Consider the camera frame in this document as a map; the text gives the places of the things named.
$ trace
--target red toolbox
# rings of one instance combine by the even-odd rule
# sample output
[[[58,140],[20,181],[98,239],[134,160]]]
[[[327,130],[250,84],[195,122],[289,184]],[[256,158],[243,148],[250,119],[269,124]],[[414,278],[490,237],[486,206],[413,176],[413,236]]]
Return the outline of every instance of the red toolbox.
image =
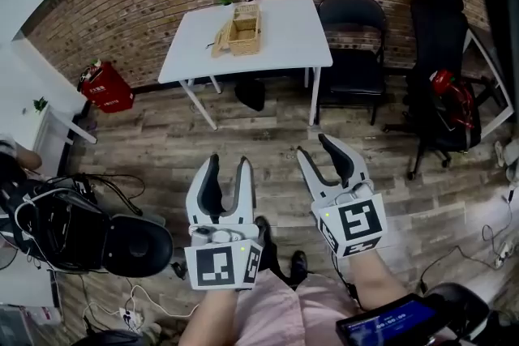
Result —
[[[81,92],[105,113],[117,113],[133,106],[130,86],[110,62],[97,62],[84,72]]]

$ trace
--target wicker basket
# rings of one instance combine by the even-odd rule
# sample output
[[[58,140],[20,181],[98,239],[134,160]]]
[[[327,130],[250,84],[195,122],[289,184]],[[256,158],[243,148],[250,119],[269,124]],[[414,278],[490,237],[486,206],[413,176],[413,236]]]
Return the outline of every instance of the wicker basket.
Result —
[[[252,55],[260,51],[260,8],[242,5],[234,9],[228,44],[233,55]]]

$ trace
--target black office chair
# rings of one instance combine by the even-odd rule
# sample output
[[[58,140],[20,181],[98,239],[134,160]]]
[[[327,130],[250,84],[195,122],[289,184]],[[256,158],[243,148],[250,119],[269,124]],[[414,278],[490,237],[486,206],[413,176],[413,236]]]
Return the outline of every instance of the black office chair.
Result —
[[[317,100],[316,122],[320,106],[364,105],[373,106],[371,125],[375,124],[377,107],[385,93],[384,41],[386,17],[375,0],[323,0],[319,16],[324,30],[335,32],[359,31],[374,28],[380,33],[377,53],[357,49],[331,49],[333,65],[321,71]]]
[[[463,60],[463,45],[468,29],[468,23],[463,15],[463,0],[412,0],[411,15],[413,18],[414,35],[417,45],[417,61],[414,69],[406,77],[408,96],[405,103],[410,110],[404,113],[408,122],[406,125],[386,125],[384,131],[404,131],[415,133],[420,138],[418,154],[414,169],[408,172],[408,179],[416,177],[420,161],[426,149],[440,151],[445,160],[443,167],[450,165],[451,157],[448,152],[463,152],[477,145],[481,139],[481,123],[478,105],[483,100],[474,98],[472,123],[474,128],[468,129],[458,124],[453,130],[445,123],[446,108],[437,97],[431,86],[429,77],[437,70],[446,69],[456,78],[461,77]],[[466,86],[474,97],[470,83],[480,83],[487,89],[492,89],[488,80],[461,77],[467,81]],[[481,93],[493,96],[487,89]]]

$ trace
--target chair seat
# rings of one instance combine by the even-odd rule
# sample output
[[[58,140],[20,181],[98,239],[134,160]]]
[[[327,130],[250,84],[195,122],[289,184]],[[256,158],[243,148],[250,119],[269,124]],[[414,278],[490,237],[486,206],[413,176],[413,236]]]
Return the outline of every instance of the chair seat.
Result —
[[[374,53],[362,49],[331,49],[331,53],[333,65],[321,75],[321,83],[331,93],[384,93],[384,73]]]

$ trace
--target shoe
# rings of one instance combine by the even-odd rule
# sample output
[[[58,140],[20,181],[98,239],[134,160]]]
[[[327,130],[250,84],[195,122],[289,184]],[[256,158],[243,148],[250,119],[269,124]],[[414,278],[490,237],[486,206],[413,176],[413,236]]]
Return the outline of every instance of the shoe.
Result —
[[[254,219],[255,225],[259,228],[258,243],[265,247],[272,245],[272,230],[270,223],[264,216],[258,216]]]
[[[290,268],[290,283],[299,285],[308,276],[307,255],[302,251],[295,251],[292,255],[292,267]]]

